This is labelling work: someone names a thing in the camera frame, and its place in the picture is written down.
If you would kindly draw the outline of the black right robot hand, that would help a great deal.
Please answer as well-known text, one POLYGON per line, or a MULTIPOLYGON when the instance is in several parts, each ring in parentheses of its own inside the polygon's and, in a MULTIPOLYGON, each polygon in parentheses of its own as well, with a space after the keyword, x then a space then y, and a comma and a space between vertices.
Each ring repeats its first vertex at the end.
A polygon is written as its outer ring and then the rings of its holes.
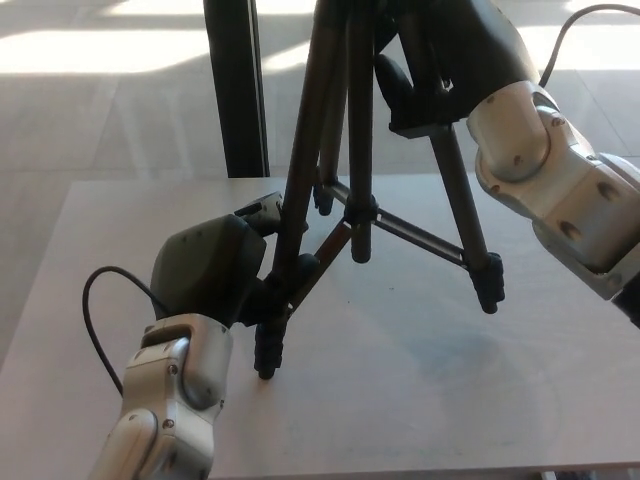
POLYGON ((484 99, 538 71, 519 32, 492 1, 384 1, 375 74, 389 129, 408 139, 467 118, 484 99))

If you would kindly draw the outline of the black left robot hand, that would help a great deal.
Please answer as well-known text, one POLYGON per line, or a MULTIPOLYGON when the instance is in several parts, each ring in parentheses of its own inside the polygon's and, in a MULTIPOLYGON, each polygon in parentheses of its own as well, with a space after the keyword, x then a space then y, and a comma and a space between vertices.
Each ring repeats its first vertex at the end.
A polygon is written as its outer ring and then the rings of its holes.
POLYGON ((320 265, 303 254, 289 282, 258 277, 266 238, 280 230, 281 203, 282 194, 273 192, 169 237, 151 276, 156 318, 200 314, 226 327, 275 322, 320 265))

